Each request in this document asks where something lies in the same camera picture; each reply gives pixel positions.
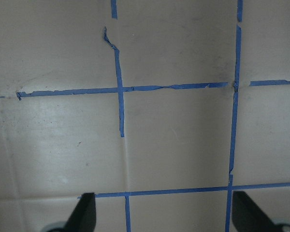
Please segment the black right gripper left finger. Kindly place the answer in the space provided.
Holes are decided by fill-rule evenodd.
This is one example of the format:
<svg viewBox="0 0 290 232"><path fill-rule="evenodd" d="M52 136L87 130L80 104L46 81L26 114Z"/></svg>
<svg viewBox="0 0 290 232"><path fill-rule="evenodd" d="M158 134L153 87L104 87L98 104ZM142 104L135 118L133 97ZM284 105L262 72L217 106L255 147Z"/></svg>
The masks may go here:
<svg viewBox="0 0 290 232"><path fill-rule="evenodd" d="M94 193L82 194L78 204L63 227L64 232L93 232L96 227Z"/></svg>

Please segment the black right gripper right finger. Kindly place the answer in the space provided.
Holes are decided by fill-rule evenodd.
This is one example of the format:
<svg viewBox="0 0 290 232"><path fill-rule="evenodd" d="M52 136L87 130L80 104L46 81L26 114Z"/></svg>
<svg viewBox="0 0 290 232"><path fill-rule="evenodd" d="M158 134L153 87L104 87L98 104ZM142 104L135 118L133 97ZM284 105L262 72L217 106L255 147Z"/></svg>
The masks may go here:
<svg viewBox="0 0 290 232"><path fill-rule="evenodd" d="M275 225L244 192L232 194L232 222L238 232L274 232Z"/></svg>

